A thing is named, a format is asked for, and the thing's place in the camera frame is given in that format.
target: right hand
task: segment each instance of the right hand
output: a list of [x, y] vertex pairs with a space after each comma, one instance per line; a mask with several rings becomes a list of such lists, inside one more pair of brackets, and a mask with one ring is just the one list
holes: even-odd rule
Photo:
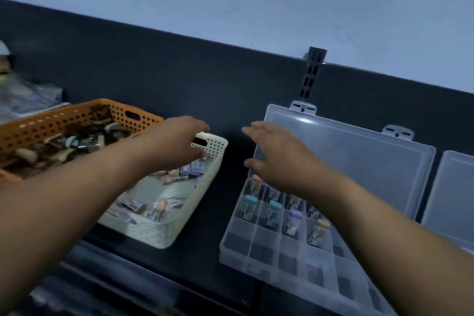
[[309, 199], [332, 196], [346, 177], [322, 163], [287, 129], [255, 121], [242, 132], [260, 145], [265, 161], [249, 158], [244, 165], [277, 190]]

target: transparent lid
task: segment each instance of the transparent lid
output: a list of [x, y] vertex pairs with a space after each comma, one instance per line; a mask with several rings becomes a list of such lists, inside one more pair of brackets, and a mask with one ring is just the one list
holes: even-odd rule
[[443, 153], [421, 224], [474, 250], [474, 156]]
[[[265, 121], [287, 128], [330, 167], [415, 218], [434, 147], [273, 104]], [[259, 147], [256, 157], [263, 158]]]

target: white basket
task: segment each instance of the white basket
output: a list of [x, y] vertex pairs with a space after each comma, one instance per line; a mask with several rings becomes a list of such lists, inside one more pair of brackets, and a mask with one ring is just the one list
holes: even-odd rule
[[120, 219], [109, 214], [104, 214], [99, 219], [98, 223], [118, 231], [135, 240], [147, 243], [158, 249], [169, 247], [181, 232], [184, 225], [187, 223], [194, 209], [201, 201], [202, 197], [209, 188], [211, 182], [214, 180], [219, 171], [224, 156], [224, 150], [228, 145], [228, 141], [219, 136], [199, 133], [199, 139], [207, 141], [207, 146], [192, 144], [194, 147], [200, 147], [207, 151], [208, 160], [207, 168], [204, 176], [198, 182], [194, 191], [190, 194], [187, 202], [181, 208], [180, 212], [172, 220], [165, 222], [151, 221], [145, 217], [129, 212], [130, 216], [137, 222], [136, 224], [124, 223]]

